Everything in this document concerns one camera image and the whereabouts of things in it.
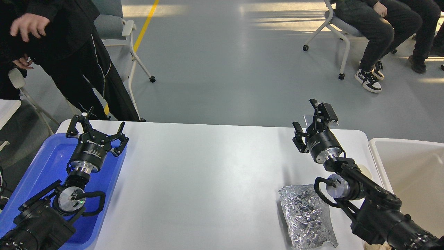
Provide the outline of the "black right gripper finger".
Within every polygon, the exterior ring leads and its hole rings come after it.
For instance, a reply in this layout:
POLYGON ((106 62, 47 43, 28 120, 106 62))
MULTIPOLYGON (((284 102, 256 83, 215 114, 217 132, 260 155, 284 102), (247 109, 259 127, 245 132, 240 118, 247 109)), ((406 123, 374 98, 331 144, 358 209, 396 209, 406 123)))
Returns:
POLYGON ((316 124, 313 123, 309 126, 309 134, 317 134, 330 130, 328 123, 331 120, 338 121, 338 116, 334 112, 331 104, 318 102, 315 99, 310 99, 309 101, 315 110, 314 116, 316 115, 316 124))
POLYGON ((310 134, 303 132, 299 122, 293 122, 293 127, 295 129, 295 136, 293 137, 293 143, 295 144, 299 152, 308 153, 309 149, 304 143, 303 138, 309 138, 310 134))

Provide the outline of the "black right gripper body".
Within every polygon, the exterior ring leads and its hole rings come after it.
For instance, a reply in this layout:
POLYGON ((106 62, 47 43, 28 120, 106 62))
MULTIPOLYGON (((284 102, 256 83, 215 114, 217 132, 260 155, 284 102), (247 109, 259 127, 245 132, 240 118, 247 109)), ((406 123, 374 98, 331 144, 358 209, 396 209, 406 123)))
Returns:
POLYGON ((311 128, 306 129, 306 151, 316 163, 323 164, 330 158, 339 157, 343 148, 330 130, 319 132, 311 128))

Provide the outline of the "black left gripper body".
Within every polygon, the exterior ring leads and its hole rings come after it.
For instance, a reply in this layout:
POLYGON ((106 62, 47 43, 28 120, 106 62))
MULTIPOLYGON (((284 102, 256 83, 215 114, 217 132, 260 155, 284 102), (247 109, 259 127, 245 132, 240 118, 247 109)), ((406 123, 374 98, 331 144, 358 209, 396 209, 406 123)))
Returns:
POLYGON ((92 130, 80 135, 79 143, 67 164, 67 172, 86 169, 86 173, 100 172, 106 155, 111 151, 111 142, 118 135, 107 135, 98 130, 92 130))

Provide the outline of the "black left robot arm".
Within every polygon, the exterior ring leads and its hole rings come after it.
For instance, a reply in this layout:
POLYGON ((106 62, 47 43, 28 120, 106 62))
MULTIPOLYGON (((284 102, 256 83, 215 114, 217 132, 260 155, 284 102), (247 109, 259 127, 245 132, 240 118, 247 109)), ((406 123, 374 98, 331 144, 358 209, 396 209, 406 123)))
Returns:
POLYGON ((66 134, 50 136, 1 213, 2 250, 88 247, 103 222, 129 138, 74 115, 66 134))

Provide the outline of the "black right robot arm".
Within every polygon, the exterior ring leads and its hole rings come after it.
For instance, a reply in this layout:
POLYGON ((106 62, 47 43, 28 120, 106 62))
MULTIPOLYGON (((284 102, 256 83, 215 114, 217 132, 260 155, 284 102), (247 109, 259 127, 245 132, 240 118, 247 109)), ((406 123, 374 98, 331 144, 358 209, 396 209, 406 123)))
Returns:
POLYGON ((352 233, 371 245, 387 243, 396 250, 442 250, 437 238, 401 213, 401 200, 366 177, 354 159, 342 157, 343 148, 329 126, 338 121, 331 104, 309 100, 314 108, 311 125, 302 130, 293 122, 293 142, 299 152, 310 153, 316 163, 332 172, 317 177, 314 190, 330 206, 351 219, 352 233))

